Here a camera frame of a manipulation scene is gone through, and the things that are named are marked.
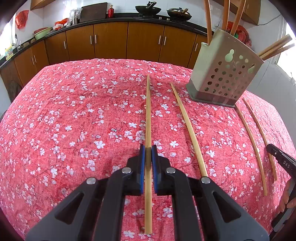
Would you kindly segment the person right hand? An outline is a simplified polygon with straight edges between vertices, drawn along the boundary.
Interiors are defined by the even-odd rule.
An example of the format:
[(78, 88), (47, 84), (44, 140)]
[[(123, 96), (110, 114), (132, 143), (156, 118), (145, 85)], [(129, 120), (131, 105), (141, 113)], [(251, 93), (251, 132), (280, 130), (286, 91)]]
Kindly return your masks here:
[(293, 200), (289, 201), (289, 194), (288, 194), (288, 189), (290, 188), (291, 182), (293, 180), (290, 179), (287, 181), (285, 188), (283, 190), (279, 206), (276, 209), (276, 212), (284, 212), (285, 208), (294, 208), (296, 206), (296, 199), (294, 198)]

